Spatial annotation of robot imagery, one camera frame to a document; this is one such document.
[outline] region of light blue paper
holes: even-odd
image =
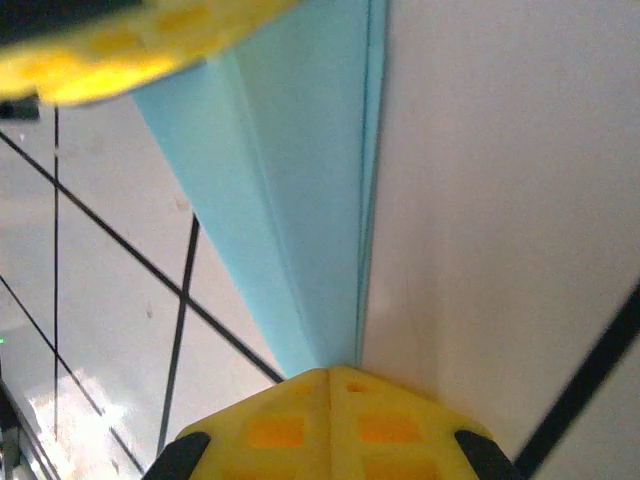
[[[133,93],[286,375],[359,361],[385,4],[307,0]]]

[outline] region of black line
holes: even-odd
[[[178,306],[178,318],[176,320],[176,331],[173,337],[173,349],[171,350],[171,362],[169,364],[169,375],[167,378],[167,388],[164,395],[164,407],[162,408],[162,420],[160,421],[160,433],[158,435],[158,451],[160,455],[167,441],[167,429],[169,427],[169,414],[173,401],[173,390],[176,385],[176,372],[178,371],[178,360],[180,359],[180,347],[182,346],[182,333],[184,332],[185,314],[187,311],[187,299],[191,288],[191,277],[193,276],[193,264],[198,245],[200,223],[194,215],[191,220],[191,233],[189,234],[189,248],[187,249],[187,259],[184,264],[184,276],[182,278],[182,291],[180,292],[180,305]]]
[[[53,109],[53,174],[56,182],[59,179],[58,146],[60,145],[60,122],[58,107]],[[60,194],[58,187],[53,186],[53,345],[55,358],[58,357],[58,240],[59,240],[59,208]],[[58,440],[58,362],[53,364],[53,434]]]
[[[129,460],[131,460],[131,463],[133,463],[133,466],[136,467],[136,470],[138,470],[139,473],[144,475],[144,468],[142,468],[142,465],[140,464],[138,459],[133,455],[133,453],[131,453],[131,450],[129,450],[129,447],[127,447],[127,444],[124,443],[124,441],[122,440],[122,437],[118,435],[118,432],[116,432],[116,430],[113,427],[109,427],[109,432],[111,432],[111,435],[113,435],[113,438],[115,438],[118,445],[120,445],[120,448],[122,448],[125,455],[129,457]]]
[[[27,316],[27,318],[29,319],[29,321],[31,322],[31,324],[33,325],[33,327],[36,329],[36,331],[40,334],[40,336],[42,337],[42,340],[44,340],[44,343],[47,344],[47,346],[51,349],[52,352],[55,352],[55,348],[53,346],[53,344],[51,343],[51,341],[47,338],[47,336],[45,335],[45,333],[42,331],[42,329],[40,328],[40,326],[36,323],[36,321],[33,319],[33,317],[31,316],[31,314],[27,311],[27,309],[25,308],[24,304],[20,301],[20,299],[18,298],[18,296],[16,295],[16,293],[13,291],[13,289],[9,286],[9,284],[7,283],[7,281],[4,279],[4,277],[2,275],[0,275],[0,282],[6,287],[7,291],[9,292],[9,294],[13,297],[13,299],[16,301],[16,303],[18,304],[18,306],[20,307],[20,310],[23,311],[23,313]]]
[[[284,381],[284,378],[275,371],[275,369],[265,362],[258,354],[247,347],[241,340],[239,340],[233,333],[222,325],[213,315],[207,312],[198,302],[189,297],[187,300],[189,306],[202,317],[218,334],[231,344],[238,352],[244,355],[251,363],[253,363],[259,370],[262,371],[267,377],[273,380],[275,383]]]
[[[544,463],[639,331],[640,281],[518,455],[514,464],[525,478],[531,478]]]
[[[142,253],[140,253],[133,245],[125,240],[120,234],[118,234],[109,224],[107,224],[102,218],[100,218],[93,210],[85,205],[78,197],[76,197],[67,187],[62,185],[54,177],[51,176],[37,161],[35,161],[28,153],[22,150],[15,142],[13,142],[7,135],[0,131],[0,139],[9,145],[18,155],[20,155],[27,163],[35,168],[38,173],[45,177],[49,182],[56,186],[73,204],[75,204],[80,210],[82,210],[91,220],[94,221],[100,228],[102,228],[111,238],[113,238],[122,248],[124,248],[129,254],[131,254],[138,262],[140,262],[153,276],[155,276],[161,283],[164,284],[174,294],[180,296],[180,287],[171,280],[164,272],[156,267],[149,259],[147,259]],[[240,354],[244,355],[247,360],[253,363],[259,370],[262,371],[267,377],[271,378],[274,382],[283,381],[282,376],[277,373],[273,367],[265,362],[257,353],[251,350],[242,340],[236,337],[231,331],[229,331],[222,323],[215,318],[211,313],[205,310],[198,302],[193,298],[187,299],[187,305],[189,305],[196,313],[198,313],[211,327],[214,328],[225,340],[227,340]]]
[[[49,347],[49,349],[53,352],[55,359],[57,361],[59,361],[62,364],[62,367],[65,369],[65,371],[69,374],[69,377],[71,377],[71,379],[73,380],[73,382],[76,384],[76,386],[80,389],[80,392],[82,393],[82,395],[85,397],[85,399],[89,402],[89,404],[91,405],[91,408],[93,408],[95,410],[95,412],[99,415],[102,416],[104,415],[104,412],[102,411],[102,409],[98,406],[98,404],[93,400],[93,398],[91,397],[91,395],[89,395],[89,392],[87,392],[87,390],[84,388],[84,386],[82,385],[82,382],[80,382],[80,380],[78,379],[78,377],[76,377],[76,375],[73,373],[73,371],[71,370],[71,368],[69,367],[69,365],[67,364],[67,362],[64,361],[64,359],[58,355],[55,351],[55,346],[51,343],[51,341],[47,338],[47,336],[44,334],[44,332],[42,331],[42,329],[38,326],[38,324],[36,323],[36,321],[34,320],[33,316],[29,313],[29,311],[26,309],[26,307],[24,306],[24,304],[20,301],[20,299],[18,298],[18,296],[16,295],[16,293],[13,291],[13,289],[9,286],[9,284],[5,281],[4,277],[2,277],[2,275],[0,275],[0,282],[2,282],[2,284],[6,287],[7,291],[9,292],[9,294],[13,297],[13,299],[15,300],[15,302],[18,304],[18,306],[20,307],[20,310],[22,310],[22,313],[24,313],[26,315],[26,317],[29,319],[29,321],[31,322],[31,324],[34,326],[34,328],[38,331],[38,333],[40,334],[40,336],[42,337],[42,339],[44,340],[44,342],[47,344],[47,346]],[[135,456],[133,455],[133,453],[131,453],[131,450],[129,450],[129,448],[122,442],[122,439],[116,435],[114,435],[114,438],[116,439],[116,441],[118,443],[121,444],[124,453],[131,459],[135,459]],[[138,469],[138,471],[143,474],[144,473],[144,469],[142,468],[140,462],[138,460],[135,460],[134,465],[136,466],[136,468]]]

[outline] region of white floor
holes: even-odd
[[[391,2],[364,368],[485,423],[513,456],[640,272],[640,9]],[[60,180],[177,284],[191,210],[128,97],[60,115]],[[53,173],[53,116],[0,127]],[[53,342],[53,188],[0,144],[0,274]],[[156,443],[177,297],[60,200],[60,368],[0,288],[3,378],[62,476],[136,478]],[[201,234],[192,296],[275,365]],[[538,478],[634,479],[640,347]],[[169,438],[271,382],[186,317]]]

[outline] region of yellow robot part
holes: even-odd
[[[354,369],[312,370],[186,428],[190,480],[477,480],[455,434],[478,423]]]
[[[101,100],[218,53],[299,0],[143,0],[0,48],[0,99]]]

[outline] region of black rubber corner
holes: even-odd
[[[38,97],[29,96],[21,100],[6,100],[0,102],[0,120],[38,121]]]
[[[189,480],[211,437],[194,432],[165,447],[142,480]]]
[[[493,440],[469,430],[458,430],[455,437],[478,480],[524,480]]]

